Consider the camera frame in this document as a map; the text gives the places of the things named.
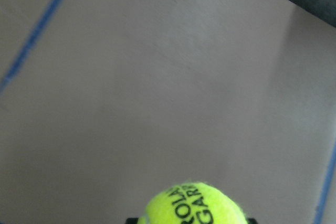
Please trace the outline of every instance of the blue tape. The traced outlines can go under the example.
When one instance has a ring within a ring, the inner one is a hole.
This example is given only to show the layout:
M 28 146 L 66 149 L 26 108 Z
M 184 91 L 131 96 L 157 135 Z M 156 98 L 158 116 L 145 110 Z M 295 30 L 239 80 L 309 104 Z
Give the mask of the blue tape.
M 36 42 L 41 37 L 42 32 L 50 22 L 53 14 L 57 10 L 57 7 L 61 3 L 62 0 L 51 0 L 46 11 L 42 15 L 39 22 L 36 24 L 36 26 L 32 29 L 28 39 L 22 46 L 18 56 L 16 57 L 15 61 L 13 62 L 12 66 L 10 67 L 9 71 L 6 73 L 6 75 L 3 77 L 3 79 L 0 82 L 0 95 L 3 93 L 5 88 L 10 84 L 10 82 L 17 76 L 20 69 L 22 68 L 25 60 L 29 56 L 29 52 L 33 49 L 33 47 L 36 45 Z
M 332 178 L 334 175 L 334 171 L 335 171 L 335 165 L 336 165 L 336 142 L 331 154 L 331 158 L 329 161 L 329 165 L 328 165 L 328 169 L 327 169 L 327 174 L 326 177 L 324 179 L 324 184 L 322 187 L 322 192 L 320 195 L 320 200 L 319 200 L 319 204 L 316 210 L 316 214 L 315 214 L 315 219 L 314 219 L 314 224 L 321 224 L 322 223 L 322 218 L 323 218 L 323 214 L 324 214 L 324 210 L 325 210 L 325 205 L 327 203 L 327 199 L 328 199 L 328 194 L 330 191 L 330 186 L 331 186 L 331 182 L 332 182 Z

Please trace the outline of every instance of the floor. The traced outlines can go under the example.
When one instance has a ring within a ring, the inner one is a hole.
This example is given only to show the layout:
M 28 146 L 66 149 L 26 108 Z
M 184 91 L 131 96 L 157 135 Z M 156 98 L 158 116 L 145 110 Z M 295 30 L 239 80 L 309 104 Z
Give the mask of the floor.
M 49 0 L 0 1 L 3 75 Z M 312 223 L 335 38 L 288 0 L 64 0 L 0 97 L 0 221 L 124 224 L 202 180 L 259 224 Z

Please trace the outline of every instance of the blue tape strip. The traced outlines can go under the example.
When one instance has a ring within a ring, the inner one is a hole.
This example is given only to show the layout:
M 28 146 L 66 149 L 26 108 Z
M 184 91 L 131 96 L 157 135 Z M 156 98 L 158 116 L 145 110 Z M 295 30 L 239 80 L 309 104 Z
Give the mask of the blue tape strip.
M 313 222 L 314 224 L 321 224 L 322 223 L 322 218 L 323 218 L 323 214 L 324 214 L 324 210 L 325 210 L 325 205 L 327 203 L 327 198 L 328 198 L 332 178 L 333 178 L 334 171 L 335 171 L 335 165 L 336 165 L 336 142 L 335 142 L 335 146 L 333 148 L 331 158 L 330 158 L 330 161 L 329 161 L 329 166 L 328 166 L 326 178 L 324 179 L 324 184 L 323 184 L 322 192 L 321 192 L 321 195 L 320 195 L 320 201 L 319 201 L 317 211 L 316 211 L 316 214 L 315 214 L 315 219 L 314 219 L 314 222 Z
M 31 31 L 28 39 L 24 43 L 21 51 L 19 52 L 17 58 L 13 62 L 12 66 L 10 67 L 9 71 L 3 77 L 0 82 L 0 95 L 3 93 L 5 88 L 10 84 L 10 82 L 14 79 L 14 77 L 19 73 L 20 69 L 22 68 L 25 60 L 29 56 L 29 52 L 33 49 L 36 45 L 36 42 L 41 37 L 43 30 L 46 28 L 48 23 L 50 22 L 52 15 L 57 10 L 57 7 L 61 3 L 62 0 L 51 0 L 49 3 L 46 11 L 42 15 L 39 22 L 36 24 L 34 29 Z

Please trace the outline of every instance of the neon green ball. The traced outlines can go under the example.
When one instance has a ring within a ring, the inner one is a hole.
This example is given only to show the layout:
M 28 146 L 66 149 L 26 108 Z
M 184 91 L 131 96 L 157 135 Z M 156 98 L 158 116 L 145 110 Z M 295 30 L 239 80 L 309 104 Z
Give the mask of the neon green ball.
M 242 210 L 218 189 L 186 183 L 156 195 L 138 224 L 247 224 Z

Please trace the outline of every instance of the tennis ball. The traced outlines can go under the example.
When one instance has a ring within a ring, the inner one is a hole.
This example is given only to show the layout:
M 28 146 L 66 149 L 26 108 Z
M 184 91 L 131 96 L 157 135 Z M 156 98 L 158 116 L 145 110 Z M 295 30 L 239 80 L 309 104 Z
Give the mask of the tennis ball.
M 156 195 L 138 224 L 247 224 L 242 210 L 205 183 L 173 186 Z

